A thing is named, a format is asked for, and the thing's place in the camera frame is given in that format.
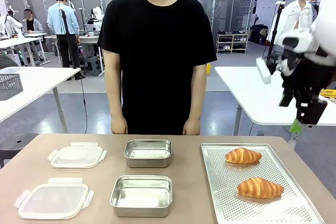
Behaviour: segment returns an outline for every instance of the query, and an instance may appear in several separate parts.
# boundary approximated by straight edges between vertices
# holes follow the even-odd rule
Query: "stainless steel container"
[[[131,140],[124,156],[129,167],[165,168],[171,162],[171,143],[164,139]]]
[[[166,176],[121,176],[111,205],[119,217],[166,217],[173,200],[172,180]]]
[[[225,161],[225,155],[244,147],[262,154],[256,164]],[[201,144],[217,222],[225,224],[325,224],[316,208],[267,144]],[[237,186],[250,178],[262,177],[284,187],[273,199],[241,196]]]

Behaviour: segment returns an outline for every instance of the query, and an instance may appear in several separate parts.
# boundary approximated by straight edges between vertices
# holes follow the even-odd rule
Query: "shoe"
[[[81,79],[84,79],[86,76],[84,75],[80,75],[80,76],[75,76],[75,80],[78,81],[78,80],[81,80]]]

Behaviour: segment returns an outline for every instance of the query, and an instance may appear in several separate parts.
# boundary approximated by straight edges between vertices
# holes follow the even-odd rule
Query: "short sleeve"
[[[100,29],[98,46],[106,51],[120,54],[119,15],[114,1],[106,8]]]
[[[215,45],[208,16],[201,4],[195,12],[195,41],[197,42],[197,53],[193,55],[193,66],[207,64],[217,60]]]

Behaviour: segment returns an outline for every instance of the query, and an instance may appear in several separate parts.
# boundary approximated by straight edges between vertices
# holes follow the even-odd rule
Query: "croissant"
[[[241,195],[262,199],[278,197],[284,192],[281,185],[259,177],[242,182],[237,189]]]
[[[259,152],[254,152],[246,148],[235,149],[225,155],[227,162],[235,164],[251,164],[261,159]]]

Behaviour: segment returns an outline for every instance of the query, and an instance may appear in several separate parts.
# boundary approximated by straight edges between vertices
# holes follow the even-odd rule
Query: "brown table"
[[[173,160],[168,168],[128,168],[123,152],[128,140],[165,138],[171,141]],[[91,169],[51,168],[47,156],[71,142],[97,142],[107,150],[104,161]],[[0,223],[152,224],[216,223],[201,154],[201,143],[266,143],[271,145],[296,181],[312,200],[326,223],[336,221],[336,200],[302,159],[280,137],[271,136],[131,136],[46,134],[35,138],[0,170]],[[173,181],[173,203],[166,218],[118,218],[110,205],[115,180],[121,175],[166,175]],[[68,220],[25,220],[13,206],[26,189],[47,183],[50,177],[81,177],[94,190],[88,208]]]

